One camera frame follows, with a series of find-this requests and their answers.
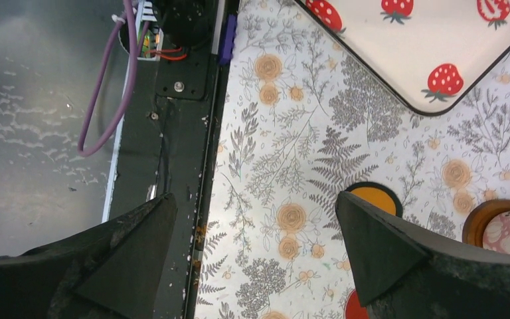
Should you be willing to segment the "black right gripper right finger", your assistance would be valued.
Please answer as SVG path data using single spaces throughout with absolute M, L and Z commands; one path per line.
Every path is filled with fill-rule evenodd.
M 337 196 L 355 289 L 370 318 L 510 318 L 510 255 Z

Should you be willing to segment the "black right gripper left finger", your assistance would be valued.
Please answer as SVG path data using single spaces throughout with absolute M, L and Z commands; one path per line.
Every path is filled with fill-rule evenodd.
M 0 318 L 151 318 L 177 216 L 168 193 L 71 237 L 0 256 Z

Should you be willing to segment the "red round coaster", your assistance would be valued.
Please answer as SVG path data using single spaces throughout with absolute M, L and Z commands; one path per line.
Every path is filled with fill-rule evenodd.
M 344 319 L 368 319 L 367 309 L 362 307 L 357 296 L 357 291 L 352 290 L 345 303 Z

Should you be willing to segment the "brown wooden coaster top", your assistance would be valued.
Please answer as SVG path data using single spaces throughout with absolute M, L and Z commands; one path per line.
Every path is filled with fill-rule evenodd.
M 478 205 L 466 218 L 462 230 L 462 242 L 483 247 L 483 234 L 489 222 L 496 216 L 510 211 L 510 199 L 492 199 Z

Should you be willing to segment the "white mushroom pattern tray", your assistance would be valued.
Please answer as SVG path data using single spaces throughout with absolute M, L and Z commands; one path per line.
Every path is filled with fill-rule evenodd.
M 340 0 L 299 6 L 422 115 L 453 108 L 510 51 L 510 1 Z

